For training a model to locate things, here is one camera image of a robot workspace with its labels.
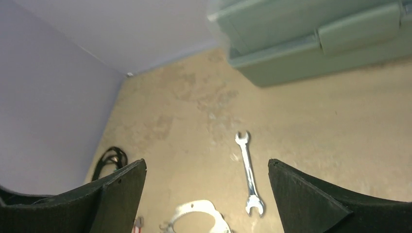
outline hole in gasket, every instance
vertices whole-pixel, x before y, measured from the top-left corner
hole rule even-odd
[[[192,212],[179,218],[174,223],[173,230],[176,233],[209,233],[214,225],[215,218],[212,215]]]

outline beige floor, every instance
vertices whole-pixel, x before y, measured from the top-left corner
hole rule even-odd
[[[262,219],[244,209],[234,135],[246,129]],[[177,205],[200,199],[237,233],[280,233],[270,158],[363,194],[412,201],[411,141],[412,59],[261,89],[212,50],[128,79],[94,161],[112,145],[146,160],[143,233],[159,232]],[[177,233],[206,232],[196,230],[201,217],[183,218]]]

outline open-end wrench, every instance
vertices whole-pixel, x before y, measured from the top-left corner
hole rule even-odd
[[[253,171],[252,166],[250,165],[250,156],[249,156],[249,149],[248,143],[250,134],[246,131],[246,135],[243,138],[239,138],[240,133],[238,132],[235,136],[236,143],[240,146],[242,150],[242,158],[243,163],[245,165],[245,172],[247,178],[247,187],[249,189],[249,198],[246,202],[246,212],[250,216],[250,209],[252,207],[256,207],[259,210],[260,217],[263,216],[263,212],[265,211],[265,205],[263,204],[262,200],[258,196],[258,192],[256,191],[255,187],[255,180],[253,178]]]

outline coiled black cable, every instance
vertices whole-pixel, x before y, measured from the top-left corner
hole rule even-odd
[[[126,166],[128,164],[126,153],[118,147],[110,147],[107,149],[97,162],[91,181],[97,180],[103,167],[108,164],[114,164],[116,169]]]

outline white gasket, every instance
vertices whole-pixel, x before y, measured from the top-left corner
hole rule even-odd
[[[222,215],[215,209],[213,203],[208,200],[196,200],[180,205],[166,227],[160,227],[163,233],[176,233],[173,230],[174,223],[182,216],[192,212],[203,212],[210,214],[215,218],[215,225],[209,233],[231,233],[229,225],[223,219]]]

